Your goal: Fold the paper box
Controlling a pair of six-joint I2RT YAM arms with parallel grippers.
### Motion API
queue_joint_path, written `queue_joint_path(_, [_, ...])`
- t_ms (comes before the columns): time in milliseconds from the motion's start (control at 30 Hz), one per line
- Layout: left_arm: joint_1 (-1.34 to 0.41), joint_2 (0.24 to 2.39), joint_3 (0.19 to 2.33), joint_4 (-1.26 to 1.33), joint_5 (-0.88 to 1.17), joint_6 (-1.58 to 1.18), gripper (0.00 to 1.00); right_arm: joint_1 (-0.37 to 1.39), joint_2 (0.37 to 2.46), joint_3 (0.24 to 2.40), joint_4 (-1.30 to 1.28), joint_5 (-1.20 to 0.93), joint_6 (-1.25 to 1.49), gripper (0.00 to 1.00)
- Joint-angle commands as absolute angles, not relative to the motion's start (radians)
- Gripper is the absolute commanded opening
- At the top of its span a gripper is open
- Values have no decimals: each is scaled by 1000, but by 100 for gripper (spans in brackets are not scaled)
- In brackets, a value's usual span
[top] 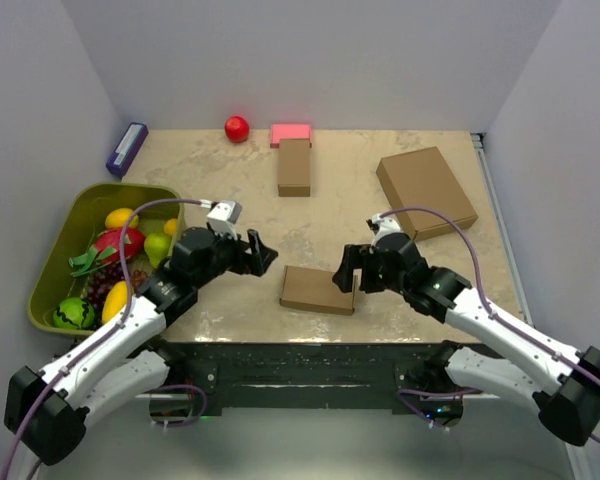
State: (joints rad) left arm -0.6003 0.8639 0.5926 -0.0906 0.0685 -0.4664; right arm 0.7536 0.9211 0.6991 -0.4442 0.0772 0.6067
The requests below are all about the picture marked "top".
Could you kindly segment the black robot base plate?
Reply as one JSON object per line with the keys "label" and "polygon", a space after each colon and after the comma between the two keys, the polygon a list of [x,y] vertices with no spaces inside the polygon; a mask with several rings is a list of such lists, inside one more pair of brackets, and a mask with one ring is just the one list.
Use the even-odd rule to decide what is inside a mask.
{"label": "black robot base plate", "polygon": [[154,341],[120,359],[73,408],[85,426],[142,393],[193,392],[195,415],[228,409],[372,409],[409,414],[398,395],[444,424],[462,414],[443,366],[457,343],[273,344]]}

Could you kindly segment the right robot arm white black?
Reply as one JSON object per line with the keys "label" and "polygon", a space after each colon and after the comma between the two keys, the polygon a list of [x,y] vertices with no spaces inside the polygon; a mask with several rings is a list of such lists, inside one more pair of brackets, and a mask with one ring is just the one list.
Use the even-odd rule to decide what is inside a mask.
{"label": "right robot arm white black", "polygon": [[454,386],[481,390],[536,408],[560,440],[583,446],[600,422],[600,350],[565,345],[511,316],[456,272],[431,266],[404,233],[371,244],[347,244],[334,284],[344,293],[361,273],[365,293],[391,291],[416,312],[475,337],[498,354],[494,362],[455,350],[425,369],[439,393]]}

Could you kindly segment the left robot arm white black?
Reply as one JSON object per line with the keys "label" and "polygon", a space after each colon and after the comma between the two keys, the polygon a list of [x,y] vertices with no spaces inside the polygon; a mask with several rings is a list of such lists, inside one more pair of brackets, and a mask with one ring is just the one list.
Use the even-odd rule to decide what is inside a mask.
{"label": "left robot arm white black", "polygon": [[48,466],[65,459],[87,429],[133,397],[180,390],[187,368],[142,346],[198,300],[226,272],[263,276],[277,258],[255,230],[242,240],[207,227],[187,229],[171,257],[114,318],[39,371],[24,366],[8,383],[4,424]]}

